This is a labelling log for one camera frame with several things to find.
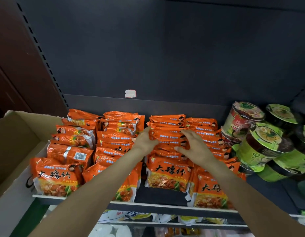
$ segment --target forearm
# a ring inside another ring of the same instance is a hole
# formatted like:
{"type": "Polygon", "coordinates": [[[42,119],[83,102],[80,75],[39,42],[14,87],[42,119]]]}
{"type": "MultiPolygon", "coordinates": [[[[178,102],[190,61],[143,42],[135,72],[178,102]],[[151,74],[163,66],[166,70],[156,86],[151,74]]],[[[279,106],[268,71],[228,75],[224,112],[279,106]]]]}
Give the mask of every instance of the forearm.
{"type": "Polygon", "coordinates": [[[305,236],[305,227],[238,178],[216,159],[204,167],[214,176],[236,210],[256,237],[305,236]]]}
{"type": "Polygon", "coordinates": [[[88,236],[107,208],[116,191],[141,160],[141,152],[133,149],[90,182],[81,186],[50,213],[29,235],[88,236]]]}

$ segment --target hand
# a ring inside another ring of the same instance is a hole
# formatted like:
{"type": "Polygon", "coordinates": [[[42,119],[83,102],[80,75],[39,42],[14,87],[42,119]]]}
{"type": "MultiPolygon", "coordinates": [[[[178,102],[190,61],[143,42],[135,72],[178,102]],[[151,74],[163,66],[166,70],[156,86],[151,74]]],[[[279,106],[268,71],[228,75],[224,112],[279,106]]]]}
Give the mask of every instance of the hand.
{"type": "Polygon", "coordinates": [[[148,155],[153,148],[159,144],[158,140],[149,139],[149,130],[151,127],[146,127],[142,133],[140,133],[136,140],[133,148],[131,150],[139,150],[142,156],[148,155]]]}
{"type": "Polygon", "coordinates": [[[181,130],[190,143],[190,150],[183,149],[182,147],[174,147],[174,149],[185,156],[187,156],[193,163],[204,166],[209,161],[216,161],[211,151],[204,143],[201,136],[194,131],[181,130]]]}

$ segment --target barcode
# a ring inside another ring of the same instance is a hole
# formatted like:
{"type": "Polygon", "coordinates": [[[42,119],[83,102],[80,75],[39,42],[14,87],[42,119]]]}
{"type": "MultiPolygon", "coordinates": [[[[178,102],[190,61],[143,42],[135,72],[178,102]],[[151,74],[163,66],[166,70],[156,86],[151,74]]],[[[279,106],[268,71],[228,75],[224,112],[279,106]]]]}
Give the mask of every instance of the barcode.
{"type": "Polygon", "coordinates": [[[76,152],[74,159],[86,160],[87,154],[76,152]]]}

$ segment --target person's left arm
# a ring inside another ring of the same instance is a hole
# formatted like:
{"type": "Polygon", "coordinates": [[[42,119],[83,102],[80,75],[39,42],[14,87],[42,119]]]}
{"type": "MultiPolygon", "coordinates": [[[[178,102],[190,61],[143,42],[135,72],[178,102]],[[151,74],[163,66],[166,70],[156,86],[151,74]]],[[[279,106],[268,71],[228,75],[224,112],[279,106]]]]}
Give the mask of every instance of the person's left arm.
{"type": "Polygon", "coordinates": [[[135,165],[159,143],[149,139],[149,130],[145,128],[130,151],[67,197],[28,237],[87,237],[135,165]]]}

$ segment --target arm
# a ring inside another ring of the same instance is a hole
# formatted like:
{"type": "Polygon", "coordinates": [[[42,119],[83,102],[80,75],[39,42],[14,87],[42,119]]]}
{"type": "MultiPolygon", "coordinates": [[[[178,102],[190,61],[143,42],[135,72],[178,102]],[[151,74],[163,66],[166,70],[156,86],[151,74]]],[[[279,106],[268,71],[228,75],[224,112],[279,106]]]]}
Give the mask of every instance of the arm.
{"type": "Polygon", "coordinates": [[[28,237],[88,236],[131,170],[159,143],[149,139],[149,130],[145,128],[130,151],[66,198],[28,237]]]}
{"type": "Polygon", "coordinates": [[[193,131],[181,131],[189,140],[190,150],[175,149],[209,171],[217,180],[243,220],[256,237],[305,237],[305,227],[238,178],[225,163],[217,160],[202,138],[193,131]]]}

